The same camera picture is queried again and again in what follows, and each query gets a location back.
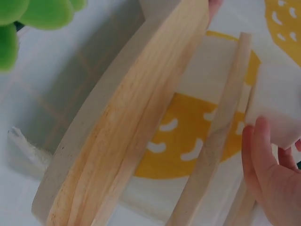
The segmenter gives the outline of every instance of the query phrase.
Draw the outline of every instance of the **wooden slat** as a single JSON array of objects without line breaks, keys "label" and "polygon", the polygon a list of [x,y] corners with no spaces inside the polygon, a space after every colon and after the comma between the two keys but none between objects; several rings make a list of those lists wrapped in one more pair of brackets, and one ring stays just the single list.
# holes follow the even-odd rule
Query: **wooden slat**
[{"label": "wooden slat", "polygon": [[166,226],[190,226],[222,158],[224,144],[240,100],[251,53],[251,35],[241,33],[222,97],[208,137]]},{"label": "wooden slat", "polygon": [[106,225],[207,24],[207,0],[182,0],[162,23],[71,167],[47,225]]},{"label": "wooden slat", "polygon": [[242,180],[223,226],[250,226],[255,199]]}]

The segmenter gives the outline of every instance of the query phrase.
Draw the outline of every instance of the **wooden plank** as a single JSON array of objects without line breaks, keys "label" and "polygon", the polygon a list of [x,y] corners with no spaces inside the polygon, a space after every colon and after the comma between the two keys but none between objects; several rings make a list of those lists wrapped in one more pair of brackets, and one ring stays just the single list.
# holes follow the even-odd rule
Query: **wooden plank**
[{"label": "wooden plank", "polygon": [[46,223],[55,197],[110,98],[163,21],[159,18],[143,23],[101,76],[70,124],[32,203],[32,213],[41,223]]},{"label": "wooden plank", "polygon": [[251,53],[251,35],[241,33],[227,83],[198,156],[167,226],[190,226],[222,158],[224,144],[240,100]]},{"label": "wooden plank", "polygon": [[182,0],[163,22],[95,125],[47,225],[106,225],[207,24],[207,0]]},{"label": "wooden plank", "polygon": [[249,226],[255,199],[242,179],[223,226]]}]

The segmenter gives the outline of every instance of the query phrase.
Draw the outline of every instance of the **white foam piece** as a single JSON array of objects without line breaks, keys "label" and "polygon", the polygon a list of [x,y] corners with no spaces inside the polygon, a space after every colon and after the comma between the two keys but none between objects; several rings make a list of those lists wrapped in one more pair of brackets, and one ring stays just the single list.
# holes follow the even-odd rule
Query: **white foam piece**
[{"label": "white foam piece", "polygon": [[253,87],[245,121],[254,125],[259,116],[271,126],[271,142],[287,149],[301,137],[301,69],[263,64]]}]

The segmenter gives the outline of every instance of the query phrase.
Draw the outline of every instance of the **green plush toy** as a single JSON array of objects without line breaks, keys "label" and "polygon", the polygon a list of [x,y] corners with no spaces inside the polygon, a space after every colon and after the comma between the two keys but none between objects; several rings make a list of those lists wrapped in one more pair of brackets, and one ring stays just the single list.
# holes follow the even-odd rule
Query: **green plush toy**
[{"label": "green plush toy", "polygon": [[41,30],[60,29],[86,4],[87,0],[0,0],[0,71],[11,70],[18,56],[13,22]]}]

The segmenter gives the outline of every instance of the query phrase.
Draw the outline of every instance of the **hand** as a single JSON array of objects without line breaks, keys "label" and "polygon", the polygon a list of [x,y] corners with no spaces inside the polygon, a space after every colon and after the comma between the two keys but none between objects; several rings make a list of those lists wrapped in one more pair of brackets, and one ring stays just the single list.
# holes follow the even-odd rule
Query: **hand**
[{"label": "hand", "polygon": [[[300,150],[301,142],[296,143]],[[242,163],[249,191],[274,226],[301,225],[301,171],[291,148],[272,154],[268,121],[259,117],[243,131]]]},{"label": "hand", "polygon": [[209,24],[220,9],[223,0],[209,0]]}]

